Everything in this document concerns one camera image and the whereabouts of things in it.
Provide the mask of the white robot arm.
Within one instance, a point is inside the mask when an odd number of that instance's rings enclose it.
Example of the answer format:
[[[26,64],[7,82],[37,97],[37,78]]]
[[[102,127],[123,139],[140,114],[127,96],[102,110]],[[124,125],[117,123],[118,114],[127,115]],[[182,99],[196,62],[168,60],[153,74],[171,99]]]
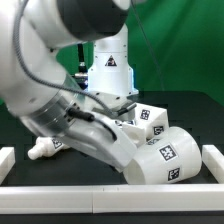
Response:
[[[54,137],[118,171],[137,147],[116,124],[125,97],[81,90],[57,51],[118,33],[130,0],[0,0],[0,99],[37,136]]]

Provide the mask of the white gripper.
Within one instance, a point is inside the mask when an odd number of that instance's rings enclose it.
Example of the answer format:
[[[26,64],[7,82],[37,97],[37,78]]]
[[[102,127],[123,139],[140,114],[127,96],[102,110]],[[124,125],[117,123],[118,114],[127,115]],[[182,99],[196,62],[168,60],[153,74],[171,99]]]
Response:
[[[122,172],[137,152],[136,145],[115,124],[96,112],[68,109],[68,127],[57,138],[65,145],[98,159]]]

